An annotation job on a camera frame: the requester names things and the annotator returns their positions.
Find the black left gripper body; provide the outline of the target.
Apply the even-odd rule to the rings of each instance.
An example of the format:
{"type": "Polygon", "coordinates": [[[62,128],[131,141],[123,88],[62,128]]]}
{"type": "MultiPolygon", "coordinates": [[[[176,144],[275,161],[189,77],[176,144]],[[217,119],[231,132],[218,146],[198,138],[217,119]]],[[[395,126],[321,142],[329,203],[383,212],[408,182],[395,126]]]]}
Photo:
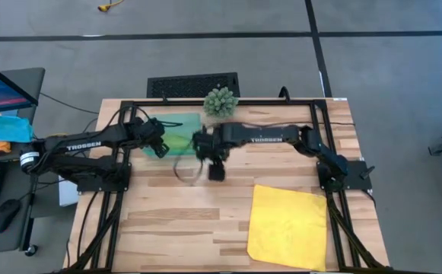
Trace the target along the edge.
{"type": "Polygon", "coordinates": [[[162,135],[165,133],[163,124],[156,118],[148,119],[146,122],[140,118],[134,118],[129,124],[129,135],[133,148],[163,147],[162,135]]]}

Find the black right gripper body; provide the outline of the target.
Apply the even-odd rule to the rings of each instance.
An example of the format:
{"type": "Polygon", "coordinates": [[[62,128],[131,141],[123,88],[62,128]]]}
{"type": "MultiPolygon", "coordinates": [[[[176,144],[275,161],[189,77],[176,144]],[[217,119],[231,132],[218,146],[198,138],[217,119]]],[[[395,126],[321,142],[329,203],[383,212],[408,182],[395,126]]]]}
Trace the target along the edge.
{"type": "Polygon", "coordinates": [[[211,133],[206,127],[192,135],[192,147],[200,161],[209,159],[213,162],[226,161],[229,157],[229,148],[223,140],[224,127],[215,126],[211,133]]]}

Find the green microfiber towel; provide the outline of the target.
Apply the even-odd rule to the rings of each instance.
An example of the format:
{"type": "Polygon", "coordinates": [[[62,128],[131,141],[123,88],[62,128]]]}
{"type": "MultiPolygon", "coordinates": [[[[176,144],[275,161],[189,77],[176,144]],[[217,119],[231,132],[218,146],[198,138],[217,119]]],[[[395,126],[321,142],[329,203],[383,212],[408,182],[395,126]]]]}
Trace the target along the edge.
{"type": "Polygon", "coordinates": [[[161,136],[164,144],[169,147],[167,155],[193,155],[192,133],[186,132],[166,132],[161,136]]]}

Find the teal translucent plastic basket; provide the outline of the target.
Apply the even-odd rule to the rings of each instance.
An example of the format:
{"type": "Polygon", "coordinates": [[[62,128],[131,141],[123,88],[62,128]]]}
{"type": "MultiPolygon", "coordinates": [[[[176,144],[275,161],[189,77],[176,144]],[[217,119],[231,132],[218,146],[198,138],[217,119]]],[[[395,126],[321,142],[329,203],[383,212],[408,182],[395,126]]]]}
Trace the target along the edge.
{"type": "Polygon", "coordinates": [[[201,116],[199,113],[168,113],[155,114],[151,116],[166,123],[164,127],[166,132],[186,132],[194,133],[202,128],[201,116]]]}

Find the yellow microfiber towel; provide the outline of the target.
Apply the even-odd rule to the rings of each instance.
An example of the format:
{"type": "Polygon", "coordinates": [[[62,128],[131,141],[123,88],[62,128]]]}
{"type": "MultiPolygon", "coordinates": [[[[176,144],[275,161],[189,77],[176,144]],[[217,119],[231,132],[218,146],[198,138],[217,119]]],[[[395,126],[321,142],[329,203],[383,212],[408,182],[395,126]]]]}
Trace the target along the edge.
{"type": "Polygon", "coordinates": [[[251,259],[326,271],[326,198],[256,185],[248,230],[251,259]]]}

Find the artificial green potted plant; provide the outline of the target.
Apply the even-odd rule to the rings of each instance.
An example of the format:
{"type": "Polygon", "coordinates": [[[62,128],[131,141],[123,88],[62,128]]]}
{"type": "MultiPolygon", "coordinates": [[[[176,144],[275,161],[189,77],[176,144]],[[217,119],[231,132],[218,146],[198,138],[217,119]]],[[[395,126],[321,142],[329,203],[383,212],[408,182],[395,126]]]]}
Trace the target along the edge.
{"type": "Polygon", "coordinates": [[[204,99],[203,110],[207,116],[214,118],[228,118],[234,115],[239,99],[228,87],[213,89],[204,99]]]}

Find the white box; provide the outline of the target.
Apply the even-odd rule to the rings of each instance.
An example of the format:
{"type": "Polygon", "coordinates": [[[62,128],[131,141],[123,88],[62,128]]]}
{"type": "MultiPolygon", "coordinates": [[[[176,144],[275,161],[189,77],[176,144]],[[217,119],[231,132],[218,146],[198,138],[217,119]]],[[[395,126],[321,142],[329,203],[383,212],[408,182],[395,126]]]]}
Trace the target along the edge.
{"type": "Polygon", "coordinates": [[[59,205],[66,207],[78,202],[77,185],[68,180],[62,180],[59,182],[59,205]]]}

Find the blue cloth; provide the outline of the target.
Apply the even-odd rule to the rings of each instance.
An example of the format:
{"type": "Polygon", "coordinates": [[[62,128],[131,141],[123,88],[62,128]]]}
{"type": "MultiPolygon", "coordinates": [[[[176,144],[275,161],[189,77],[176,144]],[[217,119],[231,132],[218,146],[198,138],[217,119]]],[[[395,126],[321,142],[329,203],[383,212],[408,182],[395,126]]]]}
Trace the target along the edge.
{"type": "Polygon", "coordinates": [[[0,142],[28,143],[32,138],[33,128],[28,119],[0,116],[0,142]]]}

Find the black computer mouse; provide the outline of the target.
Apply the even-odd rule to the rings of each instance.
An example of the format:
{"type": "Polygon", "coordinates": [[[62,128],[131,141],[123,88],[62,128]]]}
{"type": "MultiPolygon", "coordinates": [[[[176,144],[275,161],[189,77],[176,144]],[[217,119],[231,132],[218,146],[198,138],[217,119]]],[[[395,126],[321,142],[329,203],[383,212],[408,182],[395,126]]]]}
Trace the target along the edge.
{"type": "Polygon", "coordinates": [[[0,205],[0,234],[9,227],[20,209],[21,201],[18,199],[9,199],[0,205]]]}

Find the grey side desk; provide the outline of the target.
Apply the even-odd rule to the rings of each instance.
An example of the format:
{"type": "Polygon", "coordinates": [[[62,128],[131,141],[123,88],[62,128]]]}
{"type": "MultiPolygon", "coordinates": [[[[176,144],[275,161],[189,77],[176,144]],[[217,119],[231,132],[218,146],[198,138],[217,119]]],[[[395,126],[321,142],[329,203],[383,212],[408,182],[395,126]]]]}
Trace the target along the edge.
{"type": "MultiPolygon", "coordinates": [[[[44,68],[22,68],[1,71],[1,73],[24,89],[35,99],[39,99],[45,76],[44,68]]],[[[29,119],[33,124],[36,107],[28,107],[17,111],[17,116],[29,119]]],[[[22,144],[12,145],[12,152],[0,156],[2,176],[0,205],[9,199],[19,199],[21,209],[9,227],[0,234],[0,252],[18,250],[25,251],[32,245],[30,236],[34,219],[31,217],[34,194],[27,194],[37,186],[37,177],[26,175],[20,167],[20,149],[22,144]]]]}

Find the black aluminium table frame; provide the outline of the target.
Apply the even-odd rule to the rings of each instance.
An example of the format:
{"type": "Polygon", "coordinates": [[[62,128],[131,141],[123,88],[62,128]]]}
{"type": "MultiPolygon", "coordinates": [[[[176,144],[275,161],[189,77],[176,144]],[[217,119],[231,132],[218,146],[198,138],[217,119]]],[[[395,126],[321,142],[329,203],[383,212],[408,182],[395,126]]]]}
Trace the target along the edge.
{"type": "MultiPolygon", "coordinates": [[[[240,100],[233,121],[253,124],[314,122],[323,141],[338,154],[361,158],[358,137],[345,99],[281,98],[240,100]]],[[[205,124],[215,123],[203,113],[202,99],[103,99],[96,129],[129,103],[136,103],[150,116],[197,112],[205,124]]],[[[94,238],[119,198],[121,215],[107,232],[86,269],[109,267],[111,272],[282,272],[304,271],[252,260],[247,253],[248,228],[256,184],[280,189],[323,194],[316,174],[316,158],[299,155],[288,144],[252,144],[231,152],[225,163],[224,183],[208,182],[205,165],[195,184],[179,181],[173,171],[174,158],[158,159],[137,149],[129,153],[132,178],[125,194],[97,194],[85,221],[80,253],[94,238]]],[[[388,266],[374,202],[360,190],[347,190],[335,203],[345,203],[352,226],[375,259],[388,266]]]]}

